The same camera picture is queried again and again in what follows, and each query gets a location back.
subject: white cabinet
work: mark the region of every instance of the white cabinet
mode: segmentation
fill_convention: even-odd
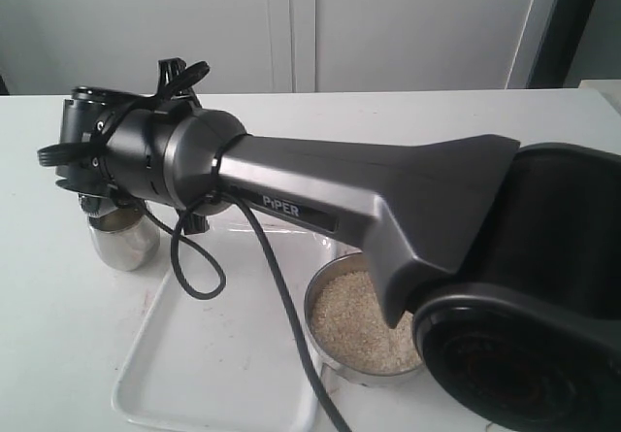
[[[523,87],[554,0],[0,0],[13,93],[151,92],[159,58],[199,92]]]
[[[14,93],[152,92],[171,56],[212,65],[199,92],[290,91],[289,0],[0,0],[0,74]]]

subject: white tray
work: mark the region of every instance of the white tray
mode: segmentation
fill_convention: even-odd
[[[262,222],[300,310],[335,244],[265,216]],[[316,399],[258,241],[237,213],[210,224],[197,241],[222,265],[226,288],[197,301],[169,273],[121,369],[113,407],[131,422],[178,431],[307,431]],[[182,250],[181,265],[198,289],[215,287],[213,269],[193,250]]]

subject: black cord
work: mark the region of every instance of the black cord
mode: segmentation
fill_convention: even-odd
[[[302,362],[302,368],[304,369],[305,374],[307,375],[307,379],[309,379],[310,386],[314,391],[314,394],[319,401],[319,404],[326,412],[326,415],[330,418],[330,421],[334,424],[335,428],[338,432],[351,432],[351,429],[343,419],[343,416],[337,409],[336,405],[330,398],[330,395],[326,391],[325,386],[321,382],[321,378],[314,370],[314,366],[312,364],[311,354],[309,353],[309,347],[307,345],[306,338],[304,337],[304,330],[302,328],[302,323],[300,322],[300,318],[298,317],[298,313],[295,310],[295,306],[293,304],[293,300],[291,299],[291,294],[289,293],[289,289],[287,288],[287,284],[284,280],[284,276],[282,275],[282,271],[280,270],[280,266],[278,265],[278,261],[276,259],[276,255],[274,254],[274,250],[272,249],[272,245],[270,245],[270,241],[268,240],[265,231],[263,231],[263,227],[259,220],[254,215],[252,209],[241,199],[227,193],[223,193],[222,197],[231,204],[235,204],[244,214],[245,218],[250,223],[252,230],[256,234],[257,239],[259,240],[259,244],[263,249],[263,253],[265,254],[265,258],[268,261],[268,265],[270,266],[270,270],[272,271],[272,275],[274,276],[274,282],[276,283],[276,287],[278,289],[278,294],[280,295],[280,299],[282,300],[282,306],[284,306],[284,311],[286,312],[287,318],[289,320],[289,325],[291,325],[291,331],[293,332],[293,338],[295,340],[295,345],[298,350],[298,354],[300,356],[300,361]],[[175,229],[172,229],[166,226],[163,222],[157,219],[151,211],[147,208],[144,202],[137,201],[139,209],[159,228],[164,230],[166,233],[171,235],[171,262],[173,264],[173,271],[175,272],[175,276],[177,277],[178,282],[181,287],[193,298],[206,300],[213,299],[215,296],[220,294],[226,285],[226,275],[220,267],[220,264],[213,258],[211,254],[209,254],[206,250],[201,248],[192,240],[189,240],[185,236],[181,235],[181,231],[183,229],[183,224],[185,220],[196,211],[201,205],[205,204],[206,199],[201,198],[194,203],[192,203],[180,216],[177,221],[177,225]],[[185,243],[203,255],[210,264],[214,267],[218,276],[220,277],[220,285],[209,293],[202,293],[197,291],[189,284],[185,275],[183,274],[183,270],[180,267],[179,262],[179,243]]]
[[[136,201],[137,207],[141,210],[143,214],[145,214],[145,216],[147,216],[148,219],[150,219],[157,227],[161,228],[163,231],[171,235],[171,263],[173,265],[173,272],[175,273],[175,277],[177,278],[177,281],[181,285],[181,288],[183,288],[183,290],[187,294],[192,296],[193,298],[206,301],[209,299],[213,299],[214,297],[216,297],[218,294],[222,292],[222,290],[224,289],[224,286],[226,286],[226,274],[224,273],[224,270],[222,269],[218,261],[215,260],[215,258],[211,254],[209,254],[200,245],[198,245],[197,243],[193,242],[192,240],[190,240],[189,238],[181,234],[185,220],[189,217],[190,214],[192,214],[196,209],[198,209],[204,203],[205,203],[205,199],[201,198],[200,201],[196,201],[192,205],[190,205],[190,207],[188,207],[183,212],[183,214],[181,214],[181,216],[179,217],[179,220],[177,221],[177,225],[175,226],[175,229],[172,229],[169,226],[167,226],[165,223],[160,221],[148,209],[148,207],[145,205],[143,201]],[[183,273],[183,270],[181,269],[181,265],[179,261],[179,243],[180,242],[196,250],[199,254],[205,257],[209,261],[209,263],[213,266],[213,269],[215,270],[218,277],[220,278],[220,283],[218,284],[215,290],[210,291],[209,293],[203,293],[201,291],[196,290],[187,281],[187,279],[185,278],[185,274]]]
[[[276,283],[276,286],[278,288],[278,293],[280,294],[282,305],[284,306],[287,318],[289,319],[291,331],[293,332],[293,338],[295,339],[298,354],[300,355],[300,360],[302,361],[302,367],[304,368],[304,372],[309,379],[310,386],[312,387],[312,390],[314,391],[317,400],[319,400],[319,404],[323,407],[326,415],[328,415],[328,417],[339,432],[351,432],[351,429],[345,422],[345,419],[343,419],[343,416],[337,409],[336,405],[333,403],[330,395],[328,395],[328,392],[326,391],[325,386],[323,386],[319,375],[314,370],[311,354],[309,353],[309,347],[307,345],[306,338],[304,337],[304,330],[302,329],[302,324],[300,323],[300,318],[298,317],[298,313],[296,312],[295,306],[293,305],[291,294],[289,293],[287,284],[284,281],[284,277],[282,276],[282,271],[280,270],[280,266],[278,265],[274,250],[272,249],[272,246],[268,241],[268,237],[265,234],[265,231],[263,231],[263,227],[261,227],[261,223],[259,223],[259,220],[252,212],[252,209],[244,201],[231,194],[226,193],[223,193],[222,197],[227,202],[235,204],[242,211],[245,218],[250,223],[250,226],[254,230],[254,233],[256,234],[259,243],[261,244],[261,248],[263,249],[265,258],[267,259],[270,270],[272,271],[272,275],[274,276],[274,282]]]

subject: table surface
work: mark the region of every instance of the table surface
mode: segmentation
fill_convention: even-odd
[[[36,159],[38,148],[57,141],[62,101],[0,97],[0,430],[138,430],[111,409],[111,393],[168,269],[168,246],[164,240],[157,258],[136,273],[99,260],[77,199],[55,187],[53,171]],[[621,116],[591,89],[205,95],[201,101],[264,136],[420,145],[496,133],[524,144],[569,142],[621,153]]]

